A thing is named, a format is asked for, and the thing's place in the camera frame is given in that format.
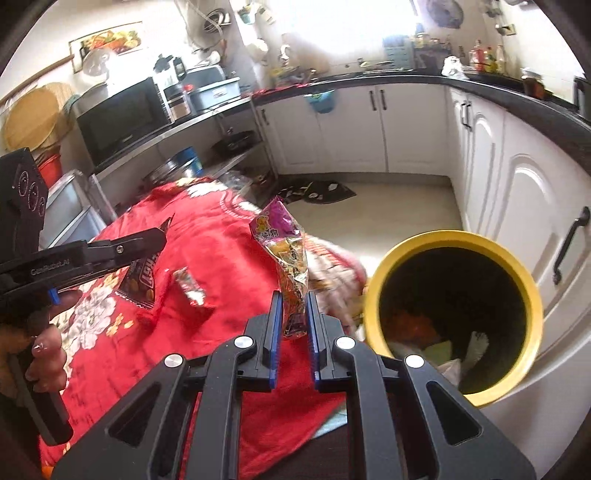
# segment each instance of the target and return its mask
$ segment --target yellow trash can rim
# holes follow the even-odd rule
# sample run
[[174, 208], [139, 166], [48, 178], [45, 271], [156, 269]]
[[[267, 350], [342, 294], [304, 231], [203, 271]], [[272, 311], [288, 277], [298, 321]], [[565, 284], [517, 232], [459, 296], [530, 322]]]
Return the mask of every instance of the yellow trash can rim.
[[511, 276], [524, 302], [525, 339], [515, 364], [492, 387], [466, 395], [475, 407], [483, 407], [509, 393], [525, 377], [540, 347], [544, 323], [542, 301], [534, 279], [525, 267], [499, 244], [475, 233], [439, 230], [416, 235], [395, 246], [382, 259], [369, 281], [363, 310], [366, 338], [378, 355], [393, 357], [382, 333], [379, 318], [379, 299], [382, 288], [391, 273], [407, 259], [421, 252], [442, 247], [465, 248], [495, 261]]

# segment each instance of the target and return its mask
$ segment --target blue hanging bin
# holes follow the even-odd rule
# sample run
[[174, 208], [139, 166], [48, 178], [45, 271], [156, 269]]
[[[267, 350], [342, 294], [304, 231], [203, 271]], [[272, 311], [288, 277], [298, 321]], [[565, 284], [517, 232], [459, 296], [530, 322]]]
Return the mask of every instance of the blue hanging bin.
[[311, 93], [304, 95], [308, 103], [317, 113], [329, 113], [335, 108], [335, 91], [329, 90], [322, 93]]

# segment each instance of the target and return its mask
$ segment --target camera lens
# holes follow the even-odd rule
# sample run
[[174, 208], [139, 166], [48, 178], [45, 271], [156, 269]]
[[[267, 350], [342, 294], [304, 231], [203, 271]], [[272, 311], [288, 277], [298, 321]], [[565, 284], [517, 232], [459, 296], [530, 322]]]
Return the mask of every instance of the camera lens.
[[39, 187], [35, 182], [31, 184], [29, 189], [29, 209], [34, 212], [37, 208], [37, 202], [39, 201]]
[[42, 217], [43, 215], [45, 215], [45, 198], [41, 197], [41, 200], [39, 200], [39, 216]]
[[29, 188], [29, 172], [26, 170], [21, 173], [21, 176], [18, 179], [18, 194], [21, 197], [24, 197], [27, 194], [27, 189]]

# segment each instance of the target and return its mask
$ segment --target cabinet door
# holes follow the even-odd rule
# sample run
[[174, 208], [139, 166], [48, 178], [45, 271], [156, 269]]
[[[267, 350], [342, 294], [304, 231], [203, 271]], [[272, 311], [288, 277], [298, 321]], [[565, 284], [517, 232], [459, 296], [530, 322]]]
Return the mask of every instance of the cabinet door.
[[491, 197], [487, 236], [531, 272], [545, 309], [541, 351], [571, 330], [591, 306], [591, 225], [579, 228], [553, 282], [553, 265], [573, 221], [591, 207], [591, 177], [558, 146], [505, 114], [503, 160]]
[[461, 90], [448, 88], [448, 129], [449, 136], [449, 176], [452, 181], [454, 193], [460, 215], [464, 217], [465, 204], [464, 193], [466, 191], [466, 172], [468, 155], [468, 129], [464, 126], [464, 111], [467, 104], [467, 95]]
[[484, 234], [501, 166], [505, 111], [470, 95], [464, 121], [469, 126], [469, 145], [460, 210], [465, 230]]
[[386, 172], [381, 103], [374, 88], [343, 88], [334, 96], [335, 108], [317, 116], [332, 171]]
[[316, 113], [304, 97], [269, 103], [258, 110], [278, 173], [330, 171]]
[[449, 175], [445, 87], [393, 83], [377, 93], [388, 171]]

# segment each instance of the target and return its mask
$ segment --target snack wrapper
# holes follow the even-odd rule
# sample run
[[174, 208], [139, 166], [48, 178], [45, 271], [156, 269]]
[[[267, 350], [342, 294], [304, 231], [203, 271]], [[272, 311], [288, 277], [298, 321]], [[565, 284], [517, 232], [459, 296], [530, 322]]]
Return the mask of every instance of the snack wrapper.
[[173, 277], [185, 296], [189, 299], [192, 307], [203, 307], [205, 305], [205, 290], [195, 281], [188, 267], [183, 267], [175, 271]]
[[304, 298], [308, 293], [308, 263], [304, 231], [285, 206], [274, 199], [255, 217], [252, 236], [275, 259], [283, 294], [283, 337], [306, 334]]
[[[172, 221], [173, 218], [169, 217], [158, 228], [166, 233]], [[133, 261], [123, 277], [117, 293], [140, 307], [152, 309], [154, 307], [154, 298], [156, 297], [154, 266], [159, 256], [160, 252]]]

